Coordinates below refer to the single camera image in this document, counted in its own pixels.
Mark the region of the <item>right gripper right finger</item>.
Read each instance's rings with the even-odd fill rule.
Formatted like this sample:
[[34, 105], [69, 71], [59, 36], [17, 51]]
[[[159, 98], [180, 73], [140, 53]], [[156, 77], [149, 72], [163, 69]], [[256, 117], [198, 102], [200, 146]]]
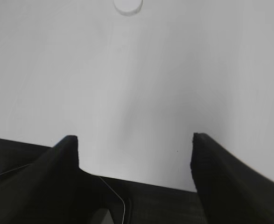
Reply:
[[210, 224], [274, 224], [274, 182], [205, 133], [193, 134], [192, 178]]

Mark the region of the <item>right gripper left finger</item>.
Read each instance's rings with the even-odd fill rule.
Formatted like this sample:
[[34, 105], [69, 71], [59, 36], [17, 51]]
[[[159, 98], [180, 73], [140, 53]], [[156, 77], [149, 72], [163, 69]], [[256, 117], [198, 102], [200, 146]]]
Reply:
[[78, 139], [68, 135], [0, 183], [0, 224], [70, 224]]

